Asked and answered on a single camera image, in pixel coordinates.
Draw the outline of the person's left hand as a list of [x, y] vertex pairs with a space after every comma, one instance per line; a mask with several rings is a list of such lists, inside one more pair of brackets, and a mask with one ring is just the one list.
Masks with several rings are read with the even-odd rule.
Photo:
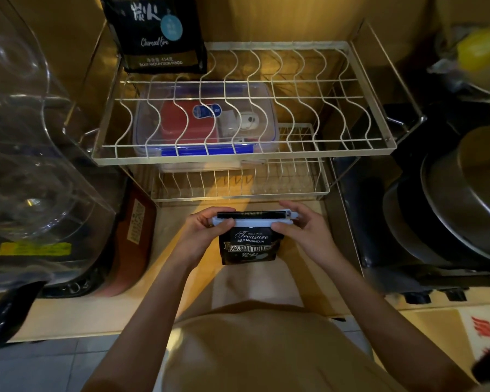
[[212, 226], [212, 217], [219, 212], [235, 212], [235, 208], [212, 206], [190, 215], [169, 258], [182, 264], [188, 271], [198, 266], [213, 241], [208, 242], [206, 239], [206, 229]]

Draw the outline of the person's right hand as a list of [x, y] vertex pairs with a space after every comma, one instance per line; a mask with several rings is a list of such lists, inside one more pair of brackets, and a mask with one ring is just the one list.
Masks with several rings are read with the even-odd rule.
[[294, 221], [299, 226], [299, 241], [304, 253], [329, 272], [346, 259], [336, 246], [325, 219], [319, 213], [299, 202], [280, 201], [280, 205], [299, 213]]

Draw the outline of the white bag sealing clip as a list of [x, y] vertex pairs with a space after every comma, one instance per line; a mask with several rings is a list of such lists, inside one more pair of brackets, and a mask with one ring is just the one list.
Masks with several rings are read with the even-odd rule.
[[265, 210], [248, 212], [219, 212], [212, 217], [212, 225], [217, 226], [226, 219], [233, 219], [235, 227], [255, 228], [270, 227], [273, 223], [292, 225], [298, 219], [299, 213], [290, 209]]

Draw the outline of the small black coffee bag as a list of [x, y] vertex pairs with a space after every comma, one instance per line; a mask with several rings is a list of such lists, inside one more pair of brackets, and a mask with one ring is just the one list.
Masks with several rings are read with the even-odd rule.
[[273, 261], [284, 235], [271, 227], [232, 227], [219, 236], [223, 265]]

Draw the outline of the person's right forearm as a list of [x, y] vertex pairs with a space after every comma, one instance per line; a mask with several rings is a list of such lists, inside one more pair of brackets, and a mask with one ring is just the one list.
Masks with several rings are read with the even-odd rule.
[[316, 263], [370, 342], [385, 370], [407, 392], [470, 392], [477, 383], [378, 294], [340, 252]]

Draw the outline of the person's left forearm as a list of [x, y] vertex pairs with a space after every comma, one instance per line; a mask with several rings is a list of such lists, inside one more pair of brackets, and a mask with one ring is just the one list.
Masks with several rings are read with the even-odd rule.
[[185, 284], [203, 255], [173, 253], [80, 392], [152, 392]]

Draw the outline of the brown cardboard box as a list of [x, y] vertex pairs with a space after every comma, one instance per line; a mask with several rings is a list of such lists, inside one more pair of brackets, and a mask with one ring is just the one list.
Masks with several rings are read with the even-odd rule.
[[94, 297], [114, 297], [131, 289], [144, 276], [157, 217], [157, 206], [134, 183], [129, 183], [114, 232], [111, 269]]

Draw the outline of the red packet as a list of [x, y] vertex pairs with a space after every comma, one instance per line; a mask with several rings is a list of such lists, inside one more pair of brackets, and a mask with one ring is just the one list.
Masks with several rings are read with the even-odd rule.
[[218, 118], [222, 108], [197, 100], [164, 101], [160, 109], [159, 138], [166, 144], [218, 142]]

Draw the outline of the white round gadget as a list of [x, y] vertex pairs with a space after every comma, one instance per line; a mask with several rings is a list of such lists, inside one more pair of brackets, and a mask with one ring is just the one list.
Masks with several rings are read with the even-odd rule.
[[237, 131], [254, 131], [259, 127], [260, 118], [255, 112], [239, 113], [236, 118]]

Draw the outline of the clear storage box blue clips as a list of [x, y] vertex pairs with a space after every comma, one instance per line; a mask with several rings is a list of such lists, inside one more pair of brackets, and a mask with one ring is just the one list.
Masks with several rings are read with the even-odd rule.
[[[222, 108], [218, 118], [218, 142], [214, 144], [166, 144], [159, 138], [160, 109], [164, 101], [197, 100]], [[237, 131], [239, 113], [255, 112], [260, 118], [254, 131]], [[272, 97], [266, 84], [228, 82], [158, 82], [147, 86], [136, 108], [133, 144], [139, 156], [215, 156], [275, 152], [280, 130]]]

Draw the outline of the beige shirt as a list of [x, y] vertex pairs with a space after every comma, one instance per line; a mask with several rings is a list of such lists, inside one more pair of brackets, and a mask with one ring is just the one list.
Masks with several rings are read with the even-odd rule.
[[171, 330], [153, 392], [406, 392], [329, 318], [217, 311]]

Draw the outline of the black frying pan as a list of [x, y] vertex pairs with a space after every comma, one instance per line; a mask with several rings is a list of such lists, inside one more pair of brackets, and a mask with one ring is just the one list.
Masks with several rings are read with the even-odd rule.
[[490, 260], [461, 243], [438, 219], [419, 177], [399, 177], [383, 199], [385, 221], [395, 239], [419, 264], [412, 276], [436, 289], [490, 287]]

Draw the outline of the metal pot lid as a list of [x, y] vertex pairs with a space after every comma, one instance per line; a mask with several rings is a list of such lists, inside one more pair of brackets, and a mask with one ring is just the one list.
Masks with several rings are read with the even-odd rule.
[[490, 126], [467, 133], [421, 166], [426, 200], [451, 235], [490, 260]]

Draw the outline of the clear plastic appliance jug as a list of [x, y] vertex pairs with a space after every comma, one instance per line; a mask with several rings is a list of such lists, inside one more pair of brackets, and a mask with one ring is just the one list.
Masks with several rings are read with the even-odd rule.
[[68, 282], [107, 245], [124, 181], [79, 144], [88, 128], [33, 31], [0, 0], [0, 293]]

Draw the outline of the large black coffee bag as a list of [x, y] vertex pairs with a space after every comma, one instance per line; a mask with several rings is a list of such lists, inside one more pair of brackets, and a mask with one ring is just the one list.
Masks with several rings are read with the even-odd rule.
[[100, 0], [127, 73], [205, 74], [196, 0]]

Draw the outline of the yellow item in plastic bag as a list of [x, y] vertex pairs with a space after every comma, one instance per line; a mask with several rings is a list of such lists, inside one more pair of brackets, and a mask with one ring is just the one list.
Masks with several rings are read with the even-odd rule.
[[490, 26], [457, 24], [449, 46], [444, 32], [434, 38], [438, 60], [427, 67], [447, 90], [465, 101], [490, 103]]

